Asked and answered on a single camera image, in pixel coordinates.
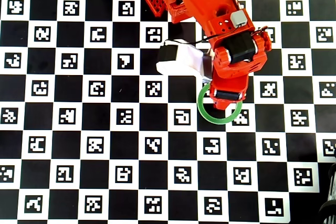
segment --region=checkerboard pattern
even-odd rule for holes
[[[195,19],[1,0],[0,223],[312,223],[335,161],[336,3],[239,1],[274,49],[223,126],[197,111],[201,80],[156,71],[165,39],[202,39]]]

